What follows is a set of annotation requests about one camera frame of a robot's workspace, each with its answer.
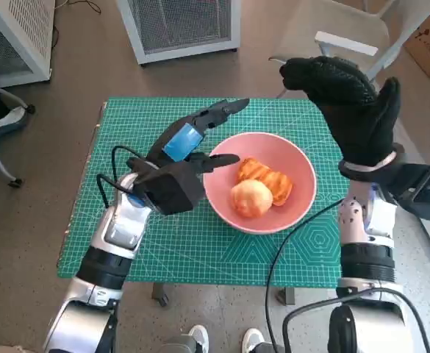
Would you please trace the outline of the black left hand blue tape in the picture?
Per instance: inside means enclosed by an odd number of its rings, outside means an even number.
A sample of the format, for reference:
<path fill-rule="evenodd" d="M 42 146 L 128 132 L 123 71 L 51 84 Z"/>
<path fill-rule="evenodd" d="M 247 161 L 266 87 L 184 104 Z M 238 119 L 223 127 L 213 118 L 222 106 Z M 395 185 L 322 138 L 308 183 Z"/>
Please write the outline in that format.
<path fill-rule="evenodd" d="M 145 157 L 134 154 L 126 164 L 139 174 L 171 163 L 188 162 L 197 174 L 210 173 L 216 168 L 240 161 L 236 154 L 208 156 L 196 149 L 205 138 L 205 132 L 227 122 L 230 115 L 245 109 L 250 100 L 221 100 L 208 107 L 174 121 L 156 140 Z"/>

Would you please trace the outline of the black gloved right hand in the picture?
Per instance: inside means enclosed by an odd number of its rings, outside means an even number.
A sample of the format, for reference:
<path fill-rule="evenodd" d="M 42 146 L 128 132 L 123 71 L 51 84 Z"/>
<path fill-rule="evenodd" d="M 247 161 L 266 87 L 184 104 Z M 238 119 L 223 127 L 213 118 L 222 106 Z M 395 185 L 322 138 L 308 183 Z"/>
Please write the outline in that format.
<path fill-rule="evenodd" d="M 397 78 L 381 90 L 353 63 L 338 57 L 291 58 L 279 69 L 287 90 L 301 90 L 321 111 L 344 161 L 373 167 L 393 152 L 401 107 Z"/>

